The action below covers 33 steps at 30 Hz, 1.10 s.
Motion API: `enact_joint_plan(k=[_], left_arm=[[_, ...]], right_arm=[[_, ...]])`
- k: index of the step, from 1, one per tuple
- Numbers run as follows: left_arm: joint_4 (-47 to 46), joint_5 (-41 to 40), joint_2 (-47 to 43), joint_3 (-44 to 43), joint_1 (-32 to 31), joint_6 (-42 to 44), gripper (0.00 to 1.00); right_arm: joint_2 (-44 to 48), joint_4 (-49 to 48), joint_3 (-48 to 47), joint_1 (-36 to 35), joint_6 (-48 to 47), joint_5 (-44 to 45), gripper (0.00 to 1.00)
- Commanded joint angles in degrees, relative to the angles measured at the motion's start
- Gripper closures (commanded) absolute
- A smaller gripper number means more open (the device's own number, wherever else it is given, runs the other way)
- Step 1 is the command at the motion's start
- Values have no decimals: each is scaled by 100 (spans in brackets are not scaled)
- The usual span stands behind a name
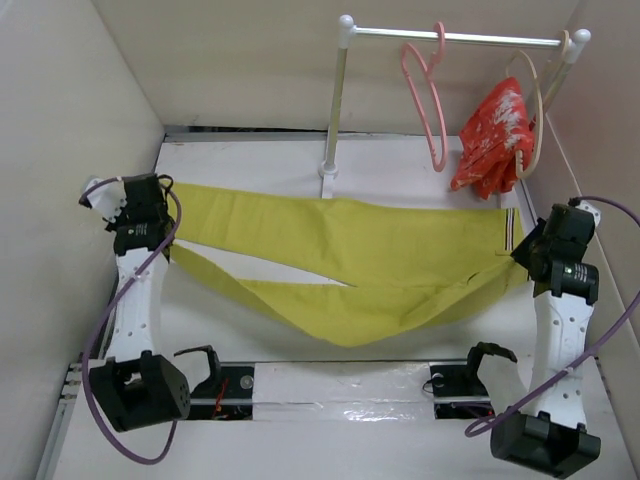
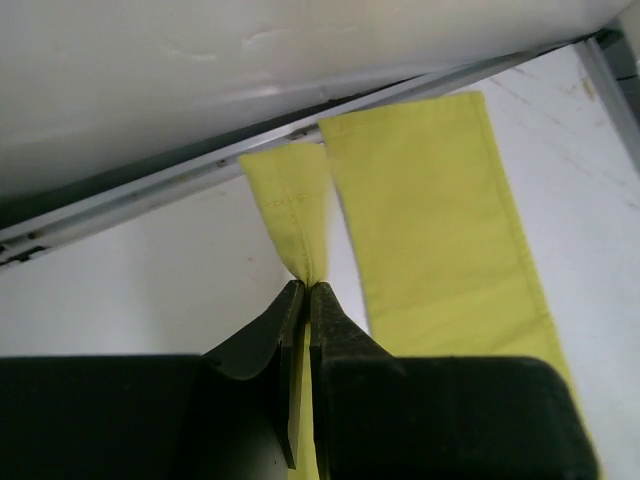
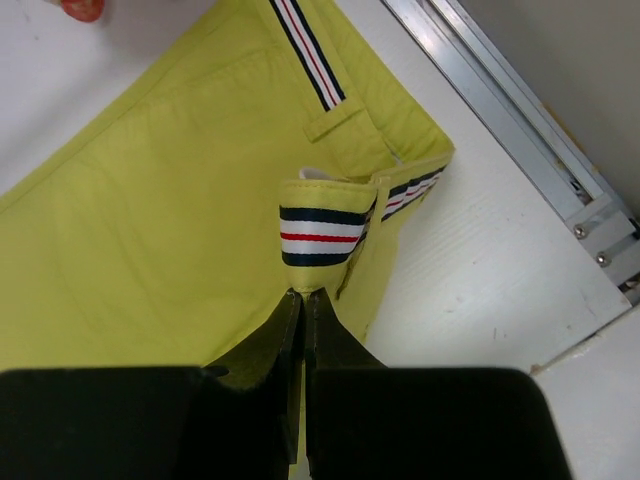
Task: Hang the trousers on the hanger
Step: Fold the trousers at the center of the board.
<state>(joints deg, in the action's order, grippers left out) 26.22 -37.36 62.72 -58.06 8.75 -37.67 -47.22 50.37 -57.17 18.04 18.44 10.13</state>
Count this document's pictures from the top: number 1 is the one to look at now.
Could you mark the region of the yellow trousers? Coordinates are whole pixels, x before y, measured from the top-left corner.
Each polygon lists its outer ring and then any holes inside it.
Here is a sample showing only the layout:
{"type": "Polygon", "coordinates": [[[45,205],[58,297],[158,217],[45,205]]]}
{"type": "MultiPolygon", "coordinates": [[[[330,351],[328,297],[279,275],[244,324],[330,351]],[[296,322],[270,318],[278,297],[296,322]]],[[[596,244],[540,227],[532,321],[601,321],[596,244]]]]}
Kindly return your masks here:
{"type": "Polygon", "coordinates": [[[341,347],[474,315],[524,284],[511,257],[514,209],[395,208],[178,183],[171,255],[202,285],[341,347]],[[239,279],[192,244],[322,277],[319,284],[239,279]]]}

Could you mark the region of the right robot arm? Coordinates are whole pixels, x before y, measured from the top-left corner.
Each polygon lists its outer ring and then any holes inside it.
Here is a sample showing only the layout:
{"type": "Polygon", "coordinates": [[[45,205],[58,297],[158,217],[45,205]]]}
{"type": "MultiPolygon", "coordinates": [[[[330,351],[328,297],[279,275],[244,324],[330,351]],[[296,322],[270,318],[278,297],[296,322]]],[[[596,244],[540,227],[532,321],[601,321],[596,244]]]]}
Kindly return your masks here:
{"type": "Polygon", "coordinates": [[[586,201],[556,204],[511,253],[534,284],[530,383],[523,383],[515,354],[494,343],[472,348],[462,369],[468,390],[489,395],[492,455],[556,479],[577,473],[601,451],[586,427],[581,367],[599,294],[598,269],[583,258],[599,222],[599,210],[586,201]]]}

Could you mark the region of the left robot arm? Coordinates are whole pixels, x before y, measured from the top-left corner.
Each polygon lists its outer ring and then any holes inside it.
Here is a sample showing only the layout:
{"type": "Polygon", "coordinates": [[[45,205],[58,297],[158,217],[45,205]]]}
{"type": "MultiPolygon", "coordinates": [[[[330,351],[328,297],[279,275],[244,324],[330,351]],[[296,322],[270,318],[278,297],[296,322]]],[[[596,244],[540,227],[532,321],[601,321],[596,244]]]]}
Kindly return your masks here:
{"type": "Polygon", "coordinates": [[[161,296],[180,220],[169,211],[165,175],[92,178],[81,202],[114,233],[118,290],[105,363],[89,371],[93,397],[117,432],[183,420],[191,396],[222,387],[221,364],[210,345],[171,352],[161,328],[161,296]]]}

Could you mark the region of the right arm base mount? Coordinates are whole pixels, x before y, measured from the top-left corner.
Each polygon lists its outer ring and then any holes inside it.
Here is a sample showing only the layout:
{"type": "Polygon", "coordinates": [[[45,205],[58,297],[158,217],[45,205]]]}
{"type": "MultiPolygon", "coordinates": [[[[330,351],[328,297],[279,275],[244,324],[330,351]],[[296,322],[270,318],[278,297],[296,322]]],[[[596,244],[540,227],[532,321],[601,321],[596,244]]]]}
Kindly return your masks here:
{"type": "Polygon", "coordinates": [[[432,398],[436,420],[473,420],[494,414],[487,390],[467,373],[466,364],[434,362],[429,372],[423,391],[432,398]]]}

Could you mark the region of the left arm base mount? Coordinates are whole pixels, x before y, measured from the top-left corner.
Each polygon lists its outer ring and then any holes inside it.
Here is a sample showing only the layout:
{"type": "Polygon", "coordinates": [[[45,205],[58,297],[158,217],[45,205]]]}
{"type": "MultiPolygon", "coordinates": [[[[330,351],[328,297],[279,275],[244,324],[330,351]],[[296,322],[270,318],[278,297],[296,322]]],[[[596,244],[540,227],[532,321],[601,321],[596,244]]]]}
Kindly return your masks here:
{"type": "Polygon", "coordinates": [[[204,382],[191,394],[186,420],[252,420],[254,384],[254,363],[223,363],[217,384],[204,382]]]}

